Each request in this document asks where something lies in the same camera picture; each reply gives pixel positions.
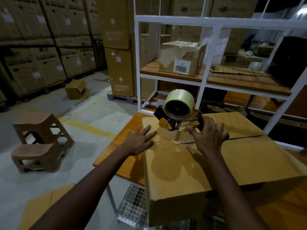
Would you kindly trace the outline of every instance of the yellow floor line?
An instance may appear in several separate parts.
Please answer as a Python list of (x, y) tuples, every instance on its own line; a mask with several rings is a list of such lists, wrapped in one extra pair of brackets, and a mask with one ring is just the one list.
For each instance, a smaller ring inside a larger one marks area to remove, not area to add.
[(63, 125), (70, 125), (70, 126), (79, 128), (81, 130), (89, 131), (93, 134), (101, 135), (101, 136), (108, 137), (108, 138), (111, 138), (111, 139), (114, 139), (115, 136), (116, 136), (116, 134), (113, 134), (112, 132), (102, 131), (98, 128), (95, 128), (95, 127), (92, 127), (92, 126), (89, 126), (89, 125), (86, 125), (86, 124), (83, 124), (83, 123), (79, 123), (79, 122), (74, 121), (74, 120), (67, 120), (63, 123)]

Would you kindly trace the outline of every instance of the concrete floor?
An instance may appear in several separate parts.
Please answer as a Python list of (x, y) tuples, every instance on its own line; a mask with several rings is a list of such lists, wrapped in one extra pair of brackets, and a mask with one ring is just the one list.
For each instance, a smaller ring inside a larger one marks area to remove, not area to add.
[[(107, 99), (106, 94), (111, 87), (106, 74), (107, 70), (85, 78), (87, 87), (92, 89), (91, 96), (86, 100), (69, 100), (62, 88), (0, 113), (0, 229), (18, 228), (27, 200), (71, 182), (79, 182), (93, 169), (94, 160), (137, 112), (136, 105)], [(52, 112), (75, 140), (61, 168), (55, 173), (37, 171), (20, 174), (11, 160), (11, 151), (20, 144), (12, 123), (18, 116), (32, 110)], [(117, 207), (129, 185), (117, 176), (111, 180)], [(108, 194), (104, 192), (87, 229), (133, 228), (117, 223)]]

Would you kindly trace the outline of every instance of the metal wire rack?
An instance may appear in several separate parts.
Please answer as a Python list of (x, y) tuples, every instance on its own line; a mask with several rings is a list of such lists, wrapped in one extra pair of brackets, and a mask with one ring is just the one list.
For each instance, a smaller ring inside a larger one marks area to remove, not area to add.
[(148, 227), (145, 190), (130, 185), (118, 209), (117, 219), (137, 229), (144, 230), (194, 230), (196, 221), (188, 219), (168, 226)]

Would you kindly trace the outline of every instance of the barcode label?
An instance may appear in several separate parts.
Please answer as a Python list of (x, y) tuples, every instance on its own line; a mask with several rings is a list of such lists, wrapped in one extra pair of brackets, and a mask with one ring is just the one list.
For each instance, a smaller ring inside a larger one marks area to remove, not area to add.
[(186, 73), (187, 72), (187, 67), (183, 65), (176, 65), (175, 71), (181, 72), (181, 73)]
[(188, 75), (191, 62), (187, 60), (175, 60), (173, 72)]

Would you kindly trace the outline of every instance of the warehouse shelving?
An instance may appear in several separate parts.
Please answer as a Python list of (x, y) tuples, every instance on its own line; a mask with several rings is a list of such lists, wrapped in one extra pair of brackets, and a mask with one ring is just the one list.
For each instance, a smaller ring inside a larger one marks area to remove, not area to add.
[(211, 35), (210, 42), (207, 45), (208, 49), (207, 49), (206, 57), (204, 61), (205, 64), (207, 65), (211, 65), (213, 62), (213, 57), (215, 53), (215, 48), (218, 43), (219, 35), (221, 33), (222, 28), (224, 27), (283, 30), (284, 31), (283, 35), (278, 39), (271, 56), (269, 57), (266, 64), (264, 65), (264, 70), (265, 70), (268, 68), (269, 64), (272, 62), (274, 54), (276, 50), (278, 49), (279, 45), (281, 44), (282, 39), (285, 36), (288, 36), (290, 34), (291, 29), (307, 29), (307, 21), (296, 19), (297, 17), (296, 13), (298, 10), (300, 10), (305, 0), (301, 0), (300, 4), (297, 7), (296, 12), (294, 13), (291, 19), (264, 19), (263, 16), (264, 16), (264, 13), (266, 11), (266, 8), (269, 2), (270, 0), (267, 1), (267, 4), (260, 18), (242, 19), (242, 18), (204, 17), (204, 13), (206, 11), (206, 5), (205, 5), (206, 0), (204, 0), (201, 17), (136, 15), (136, 2), (134, 0), (134, 32), (135, 32), (136, 68), (137, 68), (136, 70), (137, 70), (138, 111), (144, 114), (153, 115), (152, 111), (143, 109), (145, 104), (143, 105), (141, 104), (142, 103), (141, 102), (141, 87), (140, 87), (141, 77), (156, 80), (156, 90), (155, 92), (153, 92), (153, 94), (149, 98), (154, 96), (154, 94), (157, 91), (157, 80), (198, 86), (199, 91), (198, 91), (198, 96), (197, 96), (197, 101), (196, 101), (196, 106), (195, 106), (196, 109), (200, 107), (202, 95), (206, 87), (285, 100), (282, 106), (274, 113), (274, 115), (271, 117), (271, 119), (269, 120), (265, 128), (263, 129), (263, 131), (266, 134), (269, 134), (269, 132), (273, 129), (274, 125), (282, 117), (284, 112), (290, 106), (290, 104), (295, 99), (295, 97), (298, 95), (298, 93), (301, 91), (301, 89), (304, 87), (304, 85), (307, 84), (307, 68), (303, 71), (303, 73), (298, 78), (294, 86), (291, 88), (290, 90), (291, 93), (289, 93), (289, 95), (279, 95), (279, 94), (274, 94), (272, 92), (267, 92), (267, 91), (259, 92), (255, 90), (250, 90), (248, 88), (232, 87), (231, 85), (225, 86), (225, 85), (209, 84), (207, 82), (207, 79), (209, 76), (210, 66), (205, 67), (205, 69), (203, 70), (203, 74), (202, 75), (200, 74), (200, 76), (202, 76), (202, 79), (200, 78), (199, 81), (195, 81), (193, 79), (191, 80), (190, 78), (182, 79), (182, 76), (180, 75), (177, 76), (176, 74), (173, 76), (165, 76), (165, 75), (161, 76), (159, 74), (151, 75), (151, 74), (146, 74), (146, 73), (140, 73), (140, 70), (142, 68), (140, 68), (140, 59), (139, 59), (139, 23), (140, 22), (147, 22), (150, 24), (159, 23), (159, 24), (179, 24), (179, 25), (195, 25), (195, 26), (203, 26), (203, 27), (205, 26), (213, 27), (213, 33)]

